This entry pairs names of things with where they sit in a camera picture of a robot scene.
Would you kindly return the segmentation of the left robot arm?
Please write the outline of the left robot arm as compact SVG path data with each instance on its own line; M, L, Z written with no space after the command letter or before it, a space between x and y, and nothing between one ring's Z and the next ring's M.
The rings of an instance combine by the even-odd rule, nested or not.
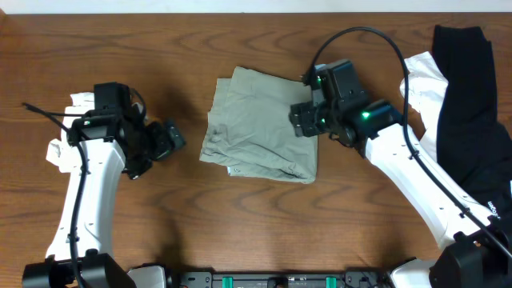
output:
M77 94L63 113L27 105L61 128L50 142L47 159L70 174L66 200L54 240L43 262L29 264L24 287L167 287L170 279L160 265L125 271L112 249L112 217L120 177L135 180L180 150L186 141L171 121L146 121L139 92L117 82Z

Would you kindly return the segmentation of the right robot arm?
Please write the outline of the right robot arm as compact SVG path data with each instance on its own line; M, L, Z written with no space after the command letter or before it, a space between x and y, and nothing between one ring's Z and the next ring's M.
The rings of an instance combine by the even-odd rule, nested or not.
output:
M508 222L492 215L432 159L387 101L370 102L353 64L315 66L309 102L291 107L297 136L328 134L380 169L420 214L441 255L409 260L388 273L392 287L509 287Z

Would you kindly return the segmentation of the grey-green shorts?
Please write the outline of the grey-green shorts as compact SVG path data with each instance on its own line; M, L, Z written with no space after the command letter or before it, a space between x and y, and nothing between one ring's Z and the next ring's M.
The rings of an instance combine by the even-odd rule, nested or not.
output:
M217 80L199 160L234 177L314 182L318 139L296 136L289 120L291 106L308 100L300 82L236 67Z

